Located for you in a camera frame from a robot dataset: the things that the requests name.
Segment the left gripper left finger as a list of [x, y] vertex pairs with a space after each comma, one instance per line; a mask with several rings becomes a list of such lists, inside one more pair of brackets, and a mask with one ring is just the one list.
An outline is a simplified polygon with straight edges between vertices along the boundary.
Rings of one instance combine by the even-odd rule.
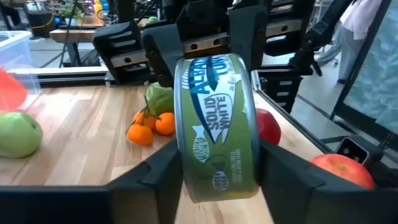
[[1, 186], [0, 224], [174, 224], [182, 184], [173, 139], [106, 185]]

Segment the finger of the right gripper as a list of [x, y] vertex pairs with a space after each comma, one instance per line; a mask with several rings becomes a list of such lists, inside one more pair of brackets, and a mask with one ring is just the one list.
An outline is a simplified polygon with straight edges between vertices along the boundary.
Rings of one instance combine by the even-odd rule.
[[142, 41], [159, 85], [181, 88], [184, 46], [177, 24], [146, 27]]
[[254, 5], [229, 12], [229, 46], [238, 54], [247, 70], [261, 66], [266, 43], [267, 9]]

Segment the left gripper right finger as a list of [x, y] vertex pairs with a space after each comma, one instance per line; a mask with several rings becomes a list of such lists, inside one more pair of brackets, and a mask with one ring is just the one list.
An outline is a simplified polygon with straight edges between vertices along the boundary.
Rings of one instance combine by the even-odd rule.
[[398, 224], [398, 189], [364, 189], [268, 142], [261, 156], [275, 224]]

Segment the orange tangerine cluster with stem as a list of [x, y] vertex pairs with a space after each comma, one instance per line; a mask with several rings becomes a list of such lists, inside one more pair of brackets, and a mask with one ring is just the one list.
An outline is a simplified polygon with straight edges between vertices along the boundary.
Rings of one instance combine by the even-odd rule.
[[146, 95], [144, 100], [146, 105], [133, 116], [126, 137], [140, 146], [150, 146], [154, 141], [154, 133], [168, 136], [175, 132], [175, 115], [172, 112], [156, 115], [151, 112]]

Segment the dark red pomegranate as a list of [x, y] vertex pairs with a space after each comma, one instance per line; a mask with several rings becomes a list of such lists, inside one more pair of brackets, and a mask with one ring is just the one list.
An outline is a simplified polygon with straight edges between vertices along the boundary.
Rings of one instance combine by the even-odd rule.
[[260, 138], [278, 145], [281, 139], [281, 130], [274, 116], [267, 110], [256, 108], [256, 121]]

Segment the green albacore tuna can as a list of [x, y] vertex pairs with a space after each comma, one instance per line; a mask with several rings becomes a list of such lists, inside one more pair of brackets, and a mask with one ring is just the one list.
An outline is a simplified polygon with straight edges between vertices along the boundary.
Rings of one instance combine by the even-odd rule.
[[250, 198], [259, 188], [259, 134], [240, 56], [180, 59], [174, 76], [177, 146], [195, 203]]

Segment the smooth green apple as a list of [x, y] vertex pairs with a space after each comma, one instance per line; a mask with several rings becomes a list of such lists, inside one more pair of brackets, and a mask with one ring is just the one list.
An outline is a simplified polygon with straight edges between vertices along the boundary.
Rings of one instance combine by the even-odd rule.
[[22, 158], [33, 154], [43, 138], [41, 125], [28, 114], [0, 114], [0, 156]]

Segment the red orange pepper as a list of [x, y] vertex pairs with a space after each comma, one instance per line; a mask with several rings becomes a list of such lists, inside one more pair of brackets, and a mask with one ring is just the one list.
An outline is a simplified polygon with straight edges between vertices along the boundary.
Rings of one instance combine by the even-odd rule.
[[0, 111], [14, 110], [24, 104], [28, 95], [25, 86], [0, 68]]

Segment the green apple with long stem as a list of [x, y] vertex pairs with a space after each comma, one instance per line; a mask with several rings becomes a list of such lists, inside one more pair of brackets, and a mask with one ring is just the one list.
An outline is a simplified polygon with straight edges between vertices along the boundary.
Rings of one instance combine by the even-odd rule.
[[174, 91], [171, 87], [162, 87], [158, 82], [151, 83], [146, 90], [147, 105], [152, 114], [174, 112]]

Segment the small wooden table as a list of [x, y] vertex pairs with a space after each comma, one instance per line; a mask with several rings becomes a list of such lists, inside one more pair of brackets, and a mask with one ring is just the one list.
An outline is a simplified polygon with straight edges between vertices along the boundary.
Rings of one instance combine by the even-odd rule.
[[70, 30], [55, 29], [51, 31], [50, 37], [57, 43], [91, 43], [95, 30], [103, 26], [104, 22], [96, 16], [85, 16], [83, 19], [77, 20], [76, 26], [72, 27]]

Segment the leafy potted plant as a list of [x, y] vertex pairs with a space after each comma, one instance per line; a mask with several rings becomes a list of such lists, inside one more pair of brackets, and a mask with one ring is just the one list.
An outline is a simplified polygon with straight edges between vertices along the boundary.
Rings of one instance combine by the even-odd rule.
[[66, 2], [61, 4], [57, 11], [64, 18], [81, 19], [83, 16], [80, 4], [76, 2]]

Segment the person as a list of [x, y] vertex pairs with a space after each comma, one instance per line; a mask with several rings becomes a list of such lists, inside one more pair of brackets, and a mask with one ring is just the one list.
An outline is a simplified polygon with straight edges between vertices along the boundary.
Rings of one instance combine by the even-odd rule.
[[348, 80], [381, 3], [382, 0], [353, 0], [336, 25], [332, 46], [317, 58], [317, 63], [322, 67], [338, 54], [341, 55], [337, 79], [339, 84], [345, 84]]

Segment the black trash bin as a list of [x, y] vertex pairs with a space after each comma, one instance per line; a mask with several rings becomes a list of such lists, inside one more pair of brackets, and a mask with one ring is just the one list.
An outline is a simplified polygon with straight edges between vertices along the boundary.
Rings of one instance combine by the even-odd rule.
[[56, 22], [54, 13], [47, 7], [47, 0], [29, 0], [25, 8], [33, 37], [49, 38]]

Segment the teal glass partition panel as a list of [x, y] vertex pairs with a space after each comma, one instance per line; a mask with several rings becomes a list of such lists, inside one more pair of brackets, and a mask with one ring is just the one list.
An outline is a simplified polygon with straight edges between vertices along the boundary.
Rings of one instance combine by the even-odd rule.
[[332, 116], [398, 151], [398, 0], [383, 0]]

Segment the clear plastic bin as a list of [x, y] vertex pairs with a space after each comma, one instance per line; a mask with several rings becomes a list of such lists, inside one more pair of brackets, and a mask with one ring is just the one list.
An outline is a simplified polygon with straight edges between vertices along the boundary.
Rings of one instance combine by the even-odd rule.
[[22, 30], [0, 31], [0, 68], [21, 82], [32, 95], [41, 92], [30, 53], [31, 32]]

